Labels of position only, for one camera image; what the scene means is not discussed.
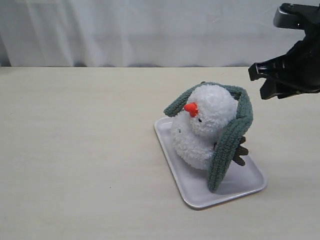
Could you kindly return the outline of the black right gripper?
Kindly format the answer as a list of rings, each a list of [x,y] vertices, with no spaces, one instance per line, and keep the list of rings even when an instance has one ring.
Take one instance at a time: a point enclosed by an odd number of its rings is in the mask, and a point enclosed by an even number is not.
[[[298,14],[297,25],[304,30],[303,40],[287,54],[254,62],[248,68],[250,81],[265,79],[259,90],[262,100],[320,91],[320,23]]]

